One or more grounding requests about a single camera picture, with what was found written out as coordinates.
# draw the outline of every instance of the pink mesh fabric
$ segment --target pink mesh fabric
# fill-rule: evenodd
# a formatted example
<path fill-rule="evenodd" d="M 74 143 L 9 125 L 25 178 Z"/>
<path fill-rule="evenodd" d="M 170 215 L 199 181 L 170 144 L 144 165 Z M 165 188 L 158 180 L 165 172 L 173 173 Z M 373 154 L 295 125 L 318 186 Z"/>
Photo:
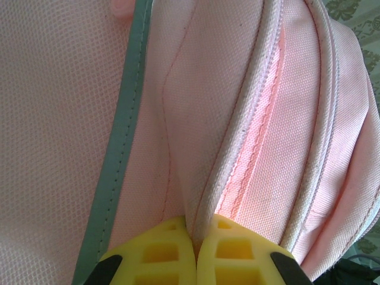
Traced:
<path fill-rule="evenodd" d="M 67 284 L 128 24 L 92 0 L 6 1 L 0 18 L 0 284 Z M 360 47 L 319 1 L 155 0 L 110 247 L 183 214 L 200 243 L 217 212 L 315 279 L 378 217 L 379 144 Z"/>

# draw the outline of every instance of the black plastic part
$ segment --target black plastic part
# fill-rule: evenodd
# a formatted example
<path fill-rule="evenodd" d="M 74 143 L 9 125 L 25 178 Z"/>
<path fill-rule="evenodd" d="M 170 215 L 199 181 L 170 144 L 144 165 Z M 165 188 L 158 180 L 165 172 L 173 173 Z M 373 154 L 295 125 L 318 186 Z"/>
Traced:
<path fill-rule="evenodd" d="M 109 285 L 117 272 L 121 261 L 121 255 L 112 255 L 100 261 L 91 272 L 84 285 Z"/>
<path fill-rule="evenodd" d="M 279 252 L 272 252 L 271 258 L 286 285 L 313 285 L 293 258 Z"/>

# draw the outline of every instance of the red stitching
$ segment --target red stitching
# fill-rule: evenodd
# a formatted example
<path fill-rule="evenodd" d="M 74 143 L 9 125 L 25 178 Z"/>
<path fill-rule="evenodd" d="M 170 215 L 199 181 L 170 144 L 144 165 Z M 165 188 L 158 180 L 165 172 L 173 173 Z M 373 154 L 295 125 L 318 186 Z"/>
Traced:
<path fill-rule="evenodd" d="M 169 133 L 167 131 L 166 113 L 165 113 L 165 107 L 164 107 L 164 90 L 165 90 L 165 86 L 166 86 L 169 74 L 172 72 L 173 66 L 174 66 L 175 62 L 177 61 L 178 56 L 179 56 L 179 54 L 181 52 L 183 43 L 185 42 L 185 38 L 186 38 L 186 36 L 188 34 L 188 30 L 189 30 L 190 24 L 191 24 L 191 22 L 193 20 L 193 17 L 194 17 L 194 14 L 195 14 L 195 10 L 197 9 L 198 3 L 199 3 L 199 0 L 197 0 L 197 3 L 195 4 L 194 9 L 191 12 L 191 16 L 190 16 L 190 20 L 189 20 L 188 26 L 186 28 L 186 32 L 183 35 L 183 38 L 182 38 L 182 41 L 181 41 L 181 43 L 179 45 L 178 51 L 177 51 L 177 53 L 176 53 L 176 55 L 174 57 L 174 60 L 173 60 L 172 64 L 169 67 L 169 70 L 168 70 L 166 76 L 165 76 L 164 84 L 162 86 L 162 91 L 161 91 L 162 110 L 163 110 L 163 115 L 164 115 L 164 125 L 165 125 L 165 133 L 166 133 L 166 140 L 167 140 L 167 151 L 169 153 L 169 173 L 167 175 L 167 188 L 166 188 L 166 192 L 165 192 L 164 206 L 163 206 L 163 209 L 162 209 L 162 214 L 161 214 L 160 221 L 162 221 L 164 219 L 164 212 L 165 212 L 165 209 L 166 209 L 166 202 L 167 202 L 167 198 L 168 198 L 169 185 L 170 185 L 170 174 L 171 174 L 171 168 L 172 168 L 172 158 L 171 158 L 171 155 L 170 155 L 170 145 L 169 145 Z"/>
<path fill-rule="evenodd" d="M 240 163 L 240 161 L 241 161 L 241 158 L 242 158 L 242 157 L 239 155 L 239 158 L 237 159 L 237 162 L 236 162 L 235 166 L 239 165 L 239 163 Z M 227 189 L 228 189 L 228 188 L 229 188 L 229 189 L 228 189 L 227 193 L 224 195 L 223 200 L 221 201 L 221 204 L 220 204 L 220 208 L 219 208 L 218 214 L 220 214 L 221 210 L 223 209 L 223 205 L 224 205 L 224 202 L 225 202 L 227 196 L 230 195 L 231 192 L 232 192 L 232 187 L 230 187 L 229 185 L 227 186 Z"/>
<path fill-rule="evenodd" d="M 277 92 L 277 89 L 278 89 L 278 85 L 279 85 L 279 77 L 281 75 L 281 70 L 282 70 L 282 66 L 283 66 L 283 48 L 282 48 L 282 44 L 283 44 L 283 31 L 280 32 L 280 41 L 278 43 L 278 48 L 279 48 L 279 59 L 278 59 L 278 62 L 277 62 L 277 70 L 276 70 L 276 75 L 275 75 L 275 78 L 273 80 L 273 86 L 272 86 L 272 90 L 271 90 L 271 98 L 269 99 L 269 102 L 267 104 L 267 106 L 265 107 L 265 113 L 264 113 L 264 116 L 262 117 L 262 123 L 260 125 L 260 128 L 259 128 L 259 133 L 258 133 L 258 136 L 257 136 L 257 139 L 256 139 L 256 142 L 255 142 L 255 145 L 253 147 L 253 151 L 252 151 L 252 154 L 251 154 L 251 158 L 249 159 L 249 162 L 248 162 L 248 167 L 244 173 L 244 177 L 241 181 L 241 184 L 240 184 L 240 189 L 239 189 L 239 192 L 237 193 L 237 197 L 235 198 L 234 200 L 234 203 L 233 203 L 233 207 L 231 209 L 231 212 L 230 212 L 230 218 L 231 219 L 235 219 L 237 213 L 238 213 L 238 205 L 241 205 L 241 202 L 242 202 L 242 199 L 243 199 L 243 196 L 246 192 L 246 187 L 248 185 L 248 182 L 249 182 L 249 177 L 248 177 L 248 174 L 251 173 L 252 174 L 252 169 L 254 168 L 255 166 L 255 163 L 252 163 L 255 156 L 256 156 L 256 160 L 255 162 L 257 161 L 257 158 L 258 158 L 258 153 L 257 153 L 257 147 L 259 146 L 259 144 L 263 141 L 264 137 L 263 137 L 263 130 L 264 130 L 264 125 L 267 125 L 268 124 L 268 115 L 269 115 L 269 111 L 270 110 L 273 110 L 273 107 L 274 107 L 274 101 L 275 101 L 275 98 L 276 98 L 276 92 Z"/>
<path fill-rule="evenodd" d="M 253 56 L 253 54 L 254 54 L 255 45 L 256 45 L 256 41 L 255 41 L 254 44 L 253 44 L 253 47 L 252 47 L 252 50 L 251 50 L 251 54 L 249 55 L 248 62 L 250 62 L 250 61 L 252 60 L 252 56 Z M 247 72 L 248 72 L 248 66 L 246 67 L 245 74 L 244 74 L 244 78 L 246 77 Z M 243 82 L 244 82 L 244 81 L 242 81 L 242 84 L 240 85 L 240 89 L 239 89 L 238 94 L 240 94 L 240 92 L 242 91 L 242 88 L 243 88 Z M 220 150 L 221 150 L 221 146 L 222 146 L 223 141 L 224 141 L 224 139 L 225 139 L 225 137 L 226 137 L 226 134 L 227 134 L 227 130 L 228 130 L 230 124 L 231 124 L 232 116 L 233 116 L 233 114 L 234 114 L 234 112 L 235 112 L 236 105 L 237 105 L 237 103 L 238 103 L 238 99 L 239 99 L 239 96 L 238 96 L 238 97 L 236 98 L 236 100 L 235 100 L 235 105 L 234 105 L 234 107 L 233 107 L 233 110 L 232 110 L 232 113 L 231 113 L 230 119 L 229 119 L 229 121 L 228 121 L 228 123 L 227 123 L 226 130 L 224 131 L 223 139 L 222 139 L 221 142 L 220 142 L 220 145 L 219 145 L 219 149 L 218 149 L 217 155 L 215 156 L 214 163 L 213 163 L 213 165 L 212 165 L 212 167 L 211 167 L 211 171 L 209 172 L 208 177 L 207 177 L 207 180 L 206 180 L 206 183 L 205 183 L 205 185 L 204 185 L 204 187 L 203 187 L 202 194 L 201 194 L 201 198 L 199 199 L 199 202 L 198 202 L 198 205 L 197 205 L 197 210 L 195 211 L 194 220 L 193 220 L 193 223 L 192 223 L 192 226 L 191 226 L 191 231 L 190 231 L 190 232 L 191 232 L 191 234 L 190 234 L 191 238 L 192 238 L 192 236 L 193 236 L 193 234 L 194 234 L 195 222 L 196 222 L 197 217 L 198 217 L 198 212 L 199 212 L 200 205 L 201 205 L 201 202 L 202 202 L 202 199 L 203 199 L 203 196 L 204 196 L 204 192 L 205 192 L 205 190 L 206 190 L 206 186 L 207 186 L 207 184 L 208 184 L 208 181 L 210 180 L 211 173 L 212 173 L 213 170 L 214 170 L 214 167 L 215 167 L 215 164 L 216 164 L 216 160 L 217 160 L 217 158 L 218 158 L 218 156 L 219 156 L 219 153 L 220 153 Z"/>

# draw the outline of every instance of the canvas fabric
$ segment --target canvas fabric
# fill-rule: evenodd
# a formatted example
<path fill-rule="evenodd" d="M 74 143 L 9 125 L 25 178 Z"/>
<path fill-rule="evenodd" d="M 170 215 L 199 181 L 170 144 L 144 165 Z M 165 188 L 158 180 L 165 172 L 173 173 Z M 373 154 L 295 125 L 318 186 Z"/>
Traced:
<path fill-rule="evenodd" d="M 0 284 L 71 282 L 134 1 L 109 5 L 0 6 Z M 219 213 L 314 280 L 376 222 L 379 167 L 360 47 L 321 1 L 155 0 L 109 247 L 185 215 L 197 250 Z"/>

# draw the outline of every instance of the yellow plastic object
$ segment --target yellow plastic object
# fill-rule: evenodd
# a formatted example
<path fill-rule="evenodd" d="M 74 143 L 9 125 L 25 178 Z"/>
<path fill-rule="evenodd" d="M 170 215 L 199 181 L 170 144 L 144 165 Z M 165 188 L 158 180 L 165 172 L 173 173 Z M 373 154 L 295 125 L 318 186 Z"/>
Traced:
<path fill-rule="evenodd" d="M 197 285 L 285 284 L 270 254 L 293 256 L 228 218 L 214 215 L 198 256 Z"/>
<path fill-rule="evenodd" d="M 311 285 L 293 256 L 214 215 L 195 265 L 185 218 L 177 217 L 105 253 L 85 285 Z"/>
<path fill-rule="evenodd" d="M 172 218 L 106 252 L 121 255 L 110 285 L 195 285 L 197 272 L 185 218 Z"/>

